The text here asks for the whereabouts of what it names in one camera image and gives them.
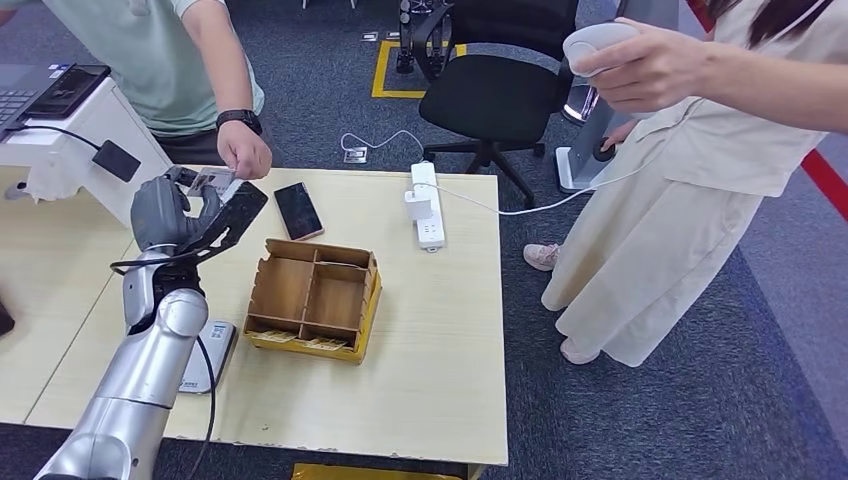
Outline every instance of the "beige outfit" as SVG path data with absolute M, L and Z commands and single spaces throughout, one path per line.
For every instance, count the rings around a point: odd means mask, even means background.
M 764 0 L 742 0 L 716 26 L 716 41 L 747 47 Z M 848 1 L 835 2 L 803 35 L 765 55 L 848 63 Z M 764 196 L 780 196 L 824 137 L 700 98 L 643 120 L 607 168 L 577 219 L 542 295 L 581 353 L 603 350 L 636 367 L 706 289 Z

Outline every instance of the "black wristwatch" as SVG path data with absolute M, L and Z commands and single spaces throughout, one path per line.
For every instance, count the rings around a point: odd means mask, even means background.
M 237 120 L 247 125 L 253 130 L 253 133 L 262 135 L 262 125 L 259 123 L 259 117 L 252 110 L 227 110 L 218 115 L 218 120 L 215 121 L 215 126 L 221 128 L 221 125 Z

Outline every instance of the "yellow box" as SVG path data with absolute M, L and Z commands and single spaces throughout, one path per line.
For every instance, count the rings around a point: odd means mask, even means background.
M 260 348 L 362 363 L 382 291 L 366 250 L 268 239 L 242 334 Z
M 374 98 L 424 98 L 427 93 L 424 90 L 386 90 L 386 72 L 389 69 L 389 53 L 393 48 L 400 48 L 400 42 L 394 40 L 383 40 L 380 42 L 380 53 L 377 54 L 377 69 L 374 71 L 374 82 L 371 85 L 371 96 Z M 468 54 L 465 45 L 456 46 L 456 56 L 461 57 Z

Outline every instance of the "white handheld controller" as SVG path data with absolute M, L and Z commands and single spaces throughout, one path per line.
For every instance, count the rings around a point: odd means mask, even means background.
M 579 72 L 574 66 L 583 58 L 599 52 L 607 47 L 630 40 L 638 36 L 639 30 L 624 23 L 599 23 L 586 28 L 581 28 L 572 33 L 562 43 L 562 51 L 568 58 L 571 72 L 578 77 L 591 78 L 606 69 L 598 69 L 592 72 Z M 633 113 L 635 118 L 645 119 L 653 116 L 653 113 Z

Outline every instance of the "shoe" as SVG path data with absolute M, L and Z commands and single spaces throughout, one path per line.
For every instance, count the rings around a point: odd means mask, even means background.
M 556 266 L 559 257 L 559 245 L 527 245 L 524 247 L 524 261 L 542 272 L 550 272 Z
M 566 360 L 575 365 L 585 365 L 601 355 L 600 351 L 585 354 L 576 351 L 574 342 L 570 338 L 566 338 L 559 346 L 559 351 Z

